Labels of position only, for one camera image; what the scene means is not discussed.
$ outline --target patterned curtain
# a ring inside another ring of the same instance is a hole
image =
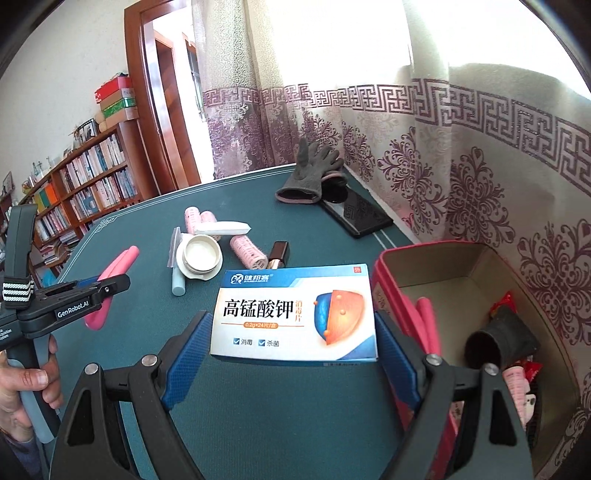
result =
[[[337,148],[415,241],[494,247],[591,417],[591,94],[519,0],[193,0],[217,178]]]

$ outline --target white wall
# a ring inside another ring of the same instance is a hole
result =
[[[65,0],[26,40],[0,79],[0,181],[14,197],[32,163],[55,158],[99,110],[94,92],[127,72],[124,9],[136,0]]]

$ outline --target potassium permanganate box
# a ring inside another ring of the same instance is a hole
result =
[[[367,265],[227,271],[210,353],[279,362],[375,361]]]

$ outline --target stacked boxes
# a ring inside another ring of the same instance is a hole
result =
[[[103,84],[95,92],[95,100],[105,116],[105,129],[138,117],[131,79],[123,74]]]

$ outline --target green box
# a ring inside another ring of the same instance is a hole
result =
[[[117,103],[114,103],[111,106],[108,106],[103,110],[105,118],[110,117],[114,113],[117,113],[119,110],[123,108],[127,108],[129,106],[135,106],[135,98],[122,98]]]

